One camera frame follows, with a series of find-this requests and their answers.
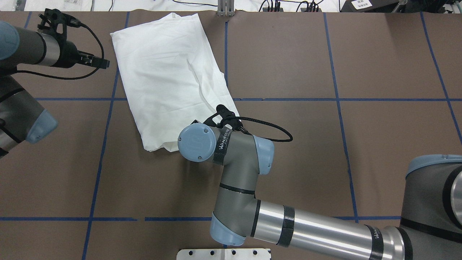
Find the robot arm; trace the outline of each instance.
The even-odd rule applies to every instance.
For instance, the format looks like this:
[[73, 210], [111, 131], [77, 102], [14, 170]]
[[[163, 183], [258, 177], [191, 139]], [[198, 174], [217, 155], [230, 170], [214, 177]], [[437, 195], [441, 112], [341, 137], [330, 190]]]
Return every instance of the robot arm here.
[[[379, 230], [258, 200], [257, 178], [269, 173], [273, 161], [274, 145], [269, 140], [193, 123], [181, 132], [178, 147], [190, 161], [224, 166], [210, 228], [212, 238], [219, 243], [240, 246], [251, 236], [283, 247], [290, 245], [349, 260], [455, 260], [462, 253], [462, 240], [452, 239], [454, 235], [462, 237], [456, 226], [462, 220], [462, 156], [413, 171], [407, 179], [403, 206], [403, 219], [413, 221]], [[435, 182], [428, 181], [431, 176], [440, 184], [436, 188]], [[445, 180], [446, 194], [455, 191], [441, 199]], [[434, 198], [433, 202], [425, 197]], [[454, 209], [454, 221], [443, 201], [447, 208]], [[413, 222], [449, 232], [437, 237], [410, 226]]]
[[[30, 143], [40, 141], [58, 125], [53, 116], [11, 77], [12, 74], [27, 72], [56, 79], [81, 79], [109, 66], [101, 43], [78, 19], [57, 9], [46, 9], [40, 18], [39, 32], [0, 21], [0, 158], [24, 140]], [[62, 33], [58, 33], [59, 26], [62, 26]], [[67, 26], [87, 28], [100, 44], [102, 57], [77, 50], [72, 42], [67, 41]], [[70, 68], [78, 63], [95, 70], [82, 77], [62, 78], [18, 71], [17, 65], [21, 63], [58, 68]]]

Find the folded cloth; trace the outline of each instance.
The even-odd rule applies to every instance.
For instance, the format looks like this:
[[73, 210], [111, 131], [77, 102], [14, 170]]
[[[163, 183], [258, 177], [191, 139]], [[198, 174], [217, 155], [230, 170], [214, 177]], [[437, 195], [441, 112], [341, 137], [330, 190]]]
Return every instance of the folded cloth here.
[[180, 132], [219, 104], [238, 115], [197, 14], [170, 13], [111, 36], [144, 149], [177, 151]]

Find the black cable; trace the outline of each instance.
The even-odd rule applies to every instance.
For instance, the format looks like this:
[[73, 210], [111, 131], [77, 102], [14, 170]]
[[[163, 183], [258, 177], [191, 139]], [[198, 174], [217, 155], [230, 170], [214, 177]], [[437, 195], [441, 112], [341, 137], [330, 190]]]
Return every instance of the black cable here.
[[[264, 137], [265, 139], [268, 139], [270, 141], [273, 141], [273, 142], [291, 142], [293, 140], [293, 137], [292, 135], [289, 133], [289, 131], [285, 130], [284, 128], [276, 125], [276, 124], [273, 124], [273, 123], [270, 123], [270, 122], [266, 122], [266, 121], [263, 121], [263, 120], [258, 120], [258, 119], [255, 119], [255, 118], [246, 118], [246, 117], [227, 117], [227, 118], [224, 118], [220, 121], [218, 127], [223, 127], [223, 122], [224, 121], [227, 121], [227, 120], [232, 120], [232, 119], [237, 119], [237, 120], [245, 120], [245, 121], [251, 121], [251, 122], [254, 122], [254, 123], [258, 123], [258, 124], [264, 124], [264, 125], [267, 125], [267, 126], [271, 126], [271, 127], [274, 127], [276, 129], [279, 129], [281, 130], [282, 132], [284, 132], [288, 137], [289, 139], [272, 139], [272, 138], [266, 138]], [[244, 134], [246, 135], [251, 135], [249, 133], [249, 131], [245, 131], [243, 132]]]
[[264, 0], [264, 1], [261, 3], [260, 9], [258, 9], [259, 12], [261, 12], [261, 8], [262, 8], [263, 5], [265, 4], [265, 2], [268, 3], [268, 8], [269, 8], [269, 2], [268, 2], [268, 0]]
[[191, 3], [191, 2], [180, 2], [180, 1], [177, 1], [177, 0], [172, 0], [173, 2], [175, 3], [179, 3], [179, 4], [191, 4], [191, 5], [200, 5], [200, 6], [214, 6], [214, 7], [218, 7], [218, 5], [212, 5], [212, 4], [204, 4], [204, 3]]
[[310, 3], [308, 3], [308, 1], [301, 1], [301, 2], [298, 4], [297, 10], [296, 10], [295, 12], [298, 12], [298, 10], [300, 9], [300, 6], [301, 6], [303, 3], [306, 4], [306, 9], [308, 10], [308, 5], [309, 5]]
[[27, 73], [27, 74], [34, 74], [34, 75], [37, 75], [37, 76], [42, 76], [42, 77], [46, 77], [46, 78], [52, 78], [52, 79], [57, 79], [57, 80], [80, 80], [80, 79], [84, 79], [86, 77], [89, 77], [93, 74], [95, 74], [95, 72], [97, 72], [99, 70], [99, 67], [101, 65], [101, 63], [103, 62], [104, 60], [104, 49], [103, 49], [103, 45], [101, 44], [101, 42], [99, 41], [98, 37], [96, 36], [96, 34], [85, 24], [80, 24], [80, 26], [86, 28], [92, 35], [93, 37], [96, 39], [96, 41], [98, 42], [99, 44], [99, 47], [101, 48], [101, 61], [100, 63], [98, 64], [98, 66], [96, 67], [96, 69], [94, 69], [93, 71], [91, 71], [90, 73], [88, 73], [87, 75], [85, 76], [80, 76], [80, 77], [75, 77], [75, 78], [68, 78], [68, 77], [58, 77], [58, 76], [52, 76], [52, 75], [47, 75], [47, 74], [42, 74], [42, 73], [38, 73], [38, 72], [35, 72], [35, 71], [29, 71], [29, 70], [18, 70], [16, 71], [15, 73]]

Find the sticker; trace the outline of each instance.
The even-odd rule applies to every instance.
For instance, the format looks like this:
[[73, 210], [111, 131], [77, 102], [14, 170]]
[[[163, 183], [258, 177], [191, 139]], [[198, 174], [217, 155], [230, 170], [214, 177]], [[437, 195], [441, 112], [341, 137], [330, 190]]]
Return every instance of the sticker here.
[[80, 0], [64, 0], [65, 3], [78, 5]]
[[351, 4], [353, 4], [353, 6], [354, 6], [354, 8], [356, 8], [356, 10], [364, 9], [364, 8], [368, 8], [368, 7], [372, 6], [372, 4], [371, 4], [371, 2], [369, 2], [369, 0], [351, 1]]

